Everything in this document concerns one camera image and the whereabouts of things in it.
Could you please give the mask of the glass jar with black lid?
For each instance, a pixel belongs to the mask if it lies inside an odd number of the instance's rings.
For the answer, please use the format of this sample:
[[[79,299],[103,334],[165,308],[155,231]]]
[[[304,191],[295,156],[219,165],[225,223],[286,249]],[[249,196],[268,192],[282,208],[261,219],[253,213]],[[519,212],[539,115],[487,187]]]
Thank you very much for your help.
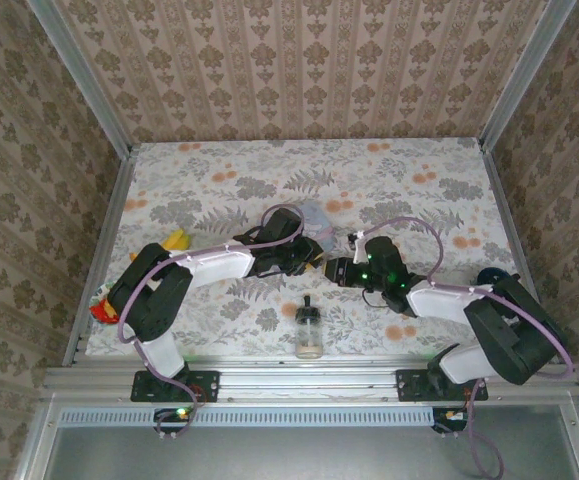
[[[303,297],[303,305],[296,310],[296,357],[303,360],[321,358],[322,318],[318,307],[311,302],[311,296]]]

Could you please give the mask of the floral tablecloth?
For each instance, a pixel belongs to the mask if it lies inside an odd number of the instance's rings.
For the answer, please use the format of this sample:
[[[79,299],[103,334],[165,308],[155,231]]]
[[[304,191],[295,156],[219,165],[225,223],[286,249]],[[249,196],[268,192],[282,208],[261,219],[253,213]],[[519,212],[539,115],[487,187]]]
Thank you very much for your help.
[[[477,142],[471,138],[155,143],[137,154],[105,283],[132,255],[178,229],[195,249],[256,226],[269,207],[315,201],[347,236],[374,228],[412,272],[470,284],[487,267],[515,272]],[[187,357],[293,357],[295,313],[305,295],[323,319],[327,357],[432,356],[470,342],[470,328],[367,305],[360,290],[321,270],[298,277],[226,280],[189,292],[173,326]]]

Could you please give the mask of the yellow banana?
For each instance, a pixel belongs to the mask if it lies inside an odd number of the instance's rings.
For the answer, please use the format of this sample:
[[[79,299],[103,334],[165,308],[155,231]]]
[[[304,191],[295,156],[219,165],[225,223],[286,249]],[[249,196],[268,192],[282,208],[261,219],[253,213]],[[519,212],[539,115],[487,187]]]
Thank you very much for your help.
[[[190,247],[190,236],[184,229],[175,230],[165,240],[158,243],[158,246],[167,252],[185,251]]]

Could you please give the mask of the dark blue round object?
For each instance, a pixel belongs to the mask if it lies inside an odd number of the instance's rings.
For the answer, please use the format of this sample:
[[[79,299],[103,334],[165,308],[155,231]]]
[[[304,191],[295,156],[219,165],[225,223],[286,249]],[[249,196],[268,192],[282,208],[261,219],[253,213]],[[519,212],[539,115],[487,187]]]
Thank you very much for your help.
[[[510,274],[508,271],[498,267],[487,267],[478,273],[475,285],[491,286],[494,290],[503,290],[508,289],[519,280],[520,275],[518,273]]]

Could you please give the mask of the black controller board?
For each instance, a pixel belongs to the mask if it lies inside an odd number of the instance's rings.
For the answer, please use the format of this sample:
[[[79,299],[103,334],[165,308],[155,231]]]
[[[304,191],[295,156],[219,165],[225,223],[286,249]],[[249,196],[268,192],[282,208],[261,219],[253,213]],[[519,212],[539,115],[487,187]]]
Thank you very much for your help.
[[[193,407],[157,409],[153,415],[154,430],[161,439],[177,438],[188,429],[194,417]]]
[[[440,435],[457,435],[467,429],[468,412],[466,407],[458,409],[433,407],[432,414],[432,429]]]

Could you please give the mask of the grey metal panel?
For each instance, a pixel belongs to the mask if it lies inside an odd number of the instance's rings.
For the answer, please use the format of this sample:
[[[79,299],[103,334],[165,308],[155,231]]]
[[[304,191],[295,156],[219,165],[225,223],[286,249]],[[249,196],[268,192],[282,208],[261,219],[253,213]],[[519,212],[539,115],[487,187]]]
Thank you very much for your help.
[[[579,480],[557,409],[478,408],[477,448],[503,480]],[[192,428],[159,439],[151,428],[58,432],[43,480],[481,480],[464,435],[428,427]]]

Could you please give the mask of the red and yellow snack bag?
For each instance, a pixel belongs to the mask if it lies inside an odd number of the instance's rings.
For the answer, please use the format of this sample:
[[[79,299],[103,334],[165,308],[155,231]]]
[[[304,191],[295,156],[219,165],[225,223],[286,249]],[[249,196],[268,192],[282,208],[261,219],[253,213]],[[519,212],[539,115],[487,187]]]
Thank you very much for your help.
[[[119,322],[119,315],[108,301],[108,294],[114,282],[101,285],[89,300],[89,312],[92,318],[104,325],[114,325]]]

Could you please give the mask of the aluminium mounting rail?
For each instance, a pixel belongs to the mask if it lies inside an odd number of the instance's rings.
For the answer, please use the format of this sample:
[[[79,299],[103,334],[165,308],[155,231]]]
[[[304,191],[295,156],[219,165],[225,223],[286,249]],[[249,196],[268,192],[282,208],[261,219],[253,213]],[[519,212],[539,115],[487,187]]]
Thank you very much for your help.
[[[396,373],[422,369],[420,357],[332,357],[304,361],[295,357],[200,357],[192,370],[220,373],[220,405],[394,405],[399,402]],[[72,403],[122,406],[129,403],[136,372],[144,365],[134,356],[86,357],[67,367],[47,370],[46,398]],[[499,378],[486,381],[486,406],[565,405],[579,402],[577,380],[535,376],[522,386]]]

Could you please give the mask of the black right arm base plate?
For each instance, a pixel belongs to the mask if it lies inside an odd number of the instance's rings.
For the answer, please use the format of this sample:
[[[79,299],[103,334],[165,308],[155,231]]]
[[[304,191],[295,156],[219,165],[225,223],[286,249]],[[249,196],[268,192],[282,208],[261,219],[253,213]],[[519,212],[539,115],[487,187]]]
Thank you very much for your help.
[[[458,402],[470,398],[476,381],[453,383],[441,370],[400,369],[395,372],[402,402]]]

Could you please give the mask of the aluminium side rail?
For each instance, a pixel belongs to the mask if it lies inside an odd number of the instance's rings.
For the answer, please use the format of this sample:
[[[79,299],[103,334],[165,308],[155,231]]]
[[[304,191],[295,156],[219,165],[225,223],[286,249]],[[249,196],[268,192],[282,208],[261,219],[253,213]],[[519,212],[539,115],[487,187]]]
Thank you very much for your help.
[[[535,298],[535,288],[528,264],[520,246],[493,157],[484,149],[481,149],[481,154],[515,266],[520,268],[518,275],[503,275],[500,280],[494,280],[493,292],[504,299],[503,316],[511,318],[517,315],[520,318],[520,324],[517,325],[519,328],[517,335],[521,340],[518,344],[520,353],[530,361],[530,369],[538,371],[552,360],[557,364],[560,363],[561,349],[558,349],[558,346],[562,345],[560,339],[562,332]]]
[[[79,301],[69,341],[61,362],[62,367],[70,367],[74,363],[80,350],[79,345],[82,341],[86,340],[89,333],[91,326],[89,302],[105,281],[119,223],[132,182],[137,153],[138,151],[136,149],[132,150],[130,155],[120,164],[92,263]]]

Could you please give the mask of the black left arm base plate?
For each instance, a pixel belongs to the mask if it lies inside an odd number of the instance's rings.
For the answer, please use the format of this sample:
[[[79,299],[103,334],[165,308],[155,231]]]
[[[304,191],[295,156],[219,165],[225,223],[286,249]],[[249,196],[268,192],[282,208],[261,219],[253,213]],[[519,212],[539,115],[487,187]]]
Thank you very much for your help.
[[[218,400],[220,373],[218,371],[190,371],[178,375],[175,380],[184,383],[197,397],[200,404]],[[190,395],[178,386],[156,378],[149,371],[135,373],[130,393],[132,402],[164,403],[191,402]]]

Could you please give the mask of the aluminium corner post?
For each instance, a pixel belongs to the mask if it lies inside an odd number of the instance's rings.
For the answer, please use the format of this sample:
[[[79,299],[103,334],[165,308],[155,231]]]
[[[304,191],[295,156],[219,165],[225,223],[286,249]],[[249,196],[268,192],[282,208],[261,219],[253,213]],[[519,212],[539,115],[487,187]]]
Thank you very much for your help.
[[[27,2],[118,157],[121,161],[126,161],[130,156],[132,142],[55,0],[27,0]]]
[[[479,143],[491,152],[545,60],[577,0],[548,0],[543,13],[487,120]]]

